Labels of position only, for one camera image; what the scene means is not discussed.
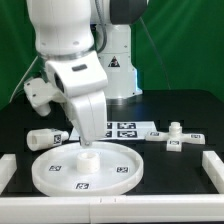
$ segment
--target green screen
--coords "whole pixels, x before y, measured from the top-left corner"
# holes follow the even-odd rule
[[[142,18],[166,67],[171,89],[208,90],[224,101],[224,1],[150,0]],[[0,27],[2,108],[36,56],[25,0],[0,1]],[[168,89],[141,23],[131,27],[139,86],[143,90]],[[38,71],[37,63],[31,75]]]

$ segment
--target white circular tray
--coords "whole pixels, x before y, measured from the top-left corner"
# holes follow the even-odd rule
[[[36,188],[48,196],[106,196],[123,194],[143,176],[143,160],[134,150],[113,143],[79,143],[43,153],[32,166]]]

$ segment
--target black table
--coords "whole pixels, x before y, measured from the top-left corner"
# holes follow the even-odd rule
[[[0,111],[0,148],[16,154],[17,171],[1,197],[44,196],[33,186],[31,166],[43,151],[31,152],[26,144],[31,129],[55,128],[71,132],[61,107],[39,117],[24,95]],[[172,121],[184,133],[202,133],[206,145],[183,143],[182,152],[167,152],[166,142],[114,141],[136,150],[144,159],[144,177],[127,195],[216,194],[202,168],[202,152],[214,150],[224,158],[224,104],[200,90],[145,91],[142,100],[124,106],[108,106],[108,121],[154,121],[158,131],[168,132]]]

